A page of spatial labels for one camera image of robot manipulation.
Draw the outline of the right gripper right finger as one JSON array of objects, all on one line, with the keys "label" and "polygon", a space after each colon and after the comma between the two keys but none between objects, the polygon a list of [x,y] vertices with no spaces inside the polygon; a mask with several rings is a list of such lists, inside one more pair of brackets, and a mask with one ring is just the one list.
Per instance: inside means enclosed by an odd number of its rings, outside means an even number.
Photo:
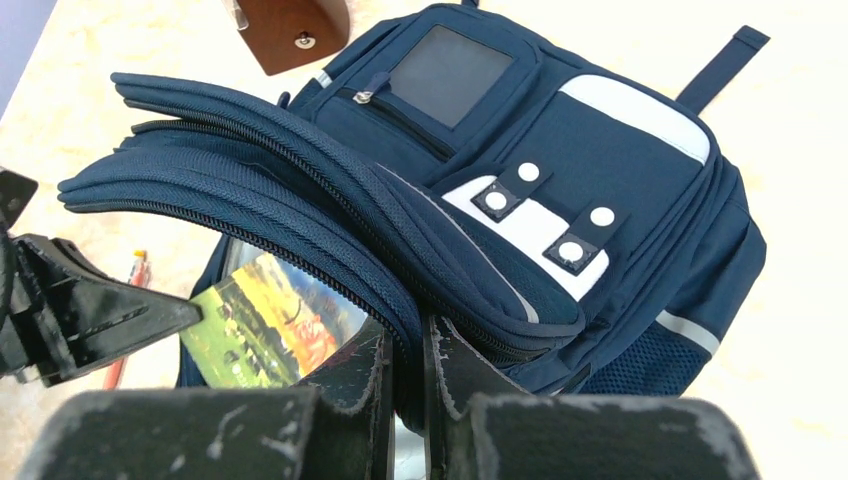
[{"label": "right gripper right finger", "polygon": [[757,479],[738,427],[673,397],[533,395],[432,316],[424,337],[431,479]]}]

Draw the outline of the blue Animal Farm book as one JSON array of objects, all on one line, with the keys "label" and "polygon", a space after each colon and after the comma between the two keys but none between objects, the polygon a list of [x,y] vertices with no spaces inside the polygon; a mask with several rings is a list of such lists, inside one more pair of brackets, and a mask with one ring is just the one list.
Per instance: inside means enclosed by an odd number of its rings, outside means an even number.
[{"label": "blue Animal Farm book", "polygon": [[192,301],[203,319],[180,339],[215,388],[290,386],[335,354],[367,317],[318,278],[269,253],[244,255],[236,270]]}]

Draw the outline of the navy blue backpack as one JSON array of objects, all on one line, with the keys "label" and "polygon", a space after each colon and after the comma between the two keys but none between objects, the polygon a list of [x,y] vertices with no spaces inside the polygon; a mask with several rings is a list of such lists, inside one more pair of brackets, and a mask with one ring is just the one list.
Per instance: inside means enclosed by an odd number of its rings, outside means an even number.
[{"label": "navy blue backpack", "polygon": [[203,286],[239,245],[327,281],[393,336],[415,432],[431,316],[535,394],[678,396],[765,263],[700,113],[767,41],[740,28],[672,99],[466,1],[376,24],[277,103],[114,73],[160,119],[58,198],[219,231]]}]

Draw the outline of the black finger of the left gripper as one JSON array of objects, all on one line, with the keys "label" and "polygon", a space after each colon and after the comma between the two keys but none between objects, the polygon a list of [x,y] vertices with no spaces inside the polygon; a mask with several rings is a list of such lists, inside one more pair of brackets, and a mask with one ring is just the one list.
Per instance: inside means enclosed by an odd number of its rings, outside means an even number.
[{"label": "black finger of the left gripper", "polygon": [[65,239],[1,240],[1,374],[52,387],[202,318],[193,303],[119,282]]}]

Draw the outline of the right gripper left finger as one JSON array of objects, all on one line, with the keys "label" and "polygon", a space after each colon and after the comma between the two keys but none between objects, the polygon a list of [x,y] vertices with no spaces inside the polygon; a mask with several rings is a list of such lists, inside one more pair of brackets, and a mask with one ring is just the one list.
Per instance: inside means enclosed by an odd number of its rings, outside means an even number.
[{"label": "right gripper left finger", "polygon": [[389,479],[392,341],[375,321],[298,384],[86,392],[23,479]]}]

